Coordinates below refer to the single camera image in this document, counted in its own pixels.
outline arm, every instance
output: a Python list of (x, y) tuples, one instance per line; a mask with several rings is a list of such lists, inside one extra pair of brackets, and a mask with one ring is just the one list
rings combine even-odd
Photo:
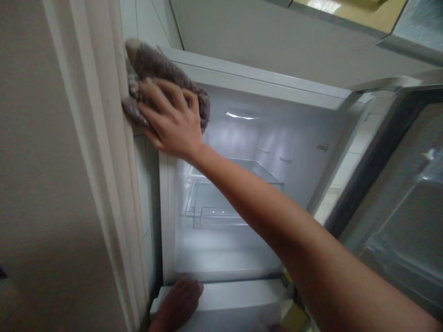
[[(169, 93), (175, 107), (162, 91)], [(198, 100), (163, 80), (141, 86), (154, 146), (199, 169), (280, 257), (322, 331), (437, 331), (441, 325), (358, 261), (289, 197), (205, 145)]]

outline bare foot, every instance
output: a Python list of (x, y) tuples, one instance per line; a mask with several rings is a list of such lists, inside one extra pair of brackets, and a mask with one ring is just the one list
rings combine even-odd
[(152, 321), (148, 332), (173, 332), (182, 327), (197, 310), (203, 285), (184, 279), (172, 287)]

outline refrigerator light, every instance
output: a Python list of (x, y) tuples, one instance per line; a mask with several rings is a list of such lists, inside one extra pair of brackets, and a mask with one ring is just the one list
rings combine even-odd
[(254, 120), (258, 119), (260, 116), (255, 112), (245, 111), (245, 110), (237, 110), (237, 109), (229, 109), (225, 112), (227, 116), (232, 118), (246, 119), (246, 120)]

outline forearm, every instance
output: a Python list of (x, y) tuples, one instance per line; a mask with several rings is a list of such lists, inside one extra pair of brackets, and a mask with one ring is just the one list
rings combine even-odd
[(302, 207), (202, 146), (191, 163), (277, 253), (322, 331), (426, 331), (440, 325), (368, 269)]

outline gray microfiber cloth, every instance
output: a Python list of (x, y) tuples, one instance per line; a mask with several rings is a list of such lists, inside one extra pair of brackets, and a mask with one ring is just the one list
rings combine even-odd
[(188, 76), (163, 54), (142, 43), (138, 39), (126, 41), (126, 51), (131, 66), (128, 69), (129, 97), (122, 101), (123, 110), (136, 123), (150, 127), (148, 120), (138, 109), (138, 102), (142, 101), (158, 111), (157, 107), (138, 90), (139, 81), (146, 78), (163, 78), (181, 88), (188, 89), (198, 97), (200, 109), (200, 127), (202, 133), (208, 126), (210, 117), (209, 93), (191, 81)]

